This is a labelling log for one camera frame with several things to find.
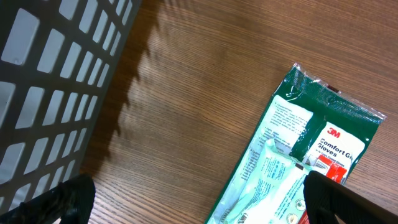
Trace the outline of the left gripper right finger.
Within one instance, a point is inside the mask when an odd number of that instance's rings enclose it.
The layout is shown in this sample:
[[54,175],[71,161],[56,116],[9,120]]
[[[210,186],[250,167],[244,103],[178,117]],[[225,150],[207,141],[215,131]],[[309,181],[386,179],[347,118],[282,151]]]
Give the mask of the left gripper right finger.
[[303,194],[310,224],[397,223],[397,215],[317,171],[306,176]]

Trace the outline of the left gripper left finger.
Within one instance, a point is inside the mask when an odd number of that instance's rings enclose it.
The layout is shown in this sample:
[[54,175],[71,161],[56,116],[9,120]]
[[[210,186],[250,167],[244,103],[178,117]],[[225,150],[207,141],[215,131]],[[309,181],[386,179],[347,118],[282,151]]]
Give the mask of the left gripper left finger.
[[95,201],[95,184],[80,174],[1,215],[1,223],[88,223]]

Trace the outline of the green 3M gloves package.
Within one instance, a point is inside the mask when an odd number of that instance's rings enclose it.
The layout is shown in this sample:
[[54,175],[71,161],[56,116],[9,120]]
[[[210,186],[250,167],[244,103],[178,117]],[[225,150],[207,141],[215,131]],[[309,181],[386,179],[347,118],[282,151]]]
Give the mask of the green 3M gloves package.
[[206,222],[308,223],[308,173],[344,184],[385,118],[294,64]]

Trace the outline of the grey plastic mesh basket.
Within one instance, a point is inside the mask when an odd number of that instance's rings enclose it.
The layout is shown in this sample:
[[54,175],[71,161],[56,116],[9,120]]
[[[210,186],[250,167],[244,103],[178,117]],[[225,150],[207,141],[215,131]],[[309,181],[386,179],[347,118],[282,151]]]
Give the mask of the grey plastic mesh basket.
[[1,212],[78,175],[141,5],[1,1]]

